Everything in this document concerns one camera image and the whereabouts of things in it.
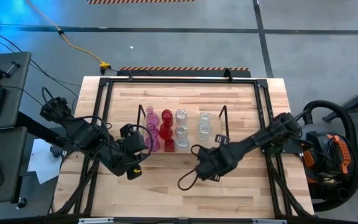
butcher block tabletop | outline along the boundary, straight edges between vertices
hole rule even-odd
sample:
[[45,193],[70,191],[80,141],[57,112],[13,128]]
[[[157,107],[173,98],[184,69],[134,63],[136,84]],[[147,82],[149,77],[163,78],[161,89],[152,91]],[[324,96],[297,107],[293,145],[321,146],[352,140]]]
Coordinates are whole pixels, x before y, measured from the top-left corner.
[[[100,78],[84,77],[76,117],[93,114]],[[274,116],[290,111],[284,80],[271,78],[267,82]],[[106,92],[104,90],[102,94],[99,116]],[[262,90],[260,94],[266,109]],[[210,112],[213,119],[217,119],[226,105],[231,142],[260,130],[254,87],[250,84],[114,83],[107,122],[112,124],[110,133],[115,139],[119,139],[119,128],[123,125],[136,124],[139,105],[152,106],[159,116],[164,109],[170,109],[173,114],[178,109],[185,109],[190,119],[198,117],[200,112]],[[313,214],[301,160],[291,154],[282,157],[288,188],[303,208]],[[56,210],[76,189],[83,159],[82,153],[74,152],[63,163],[55,190]],[[219,182],[198,180],[192,189],[180,190],[177,186],[179,178],[194,169],[197,163],[196,157],[189,153],[155,153],[140,164],[143,174],[135,180],[127,180],[126,175],[116,177],[100,164],[91,216],[274,218],[266,161],[259,148],[246,154],[238,167],[221,177]],[[181,186],[189,186],[194,178],[195,174],[189,175]],[[277,192],[281,211],[285,212],[278,186]],[[87,194],[88,187],[84,191],[81,211]]]

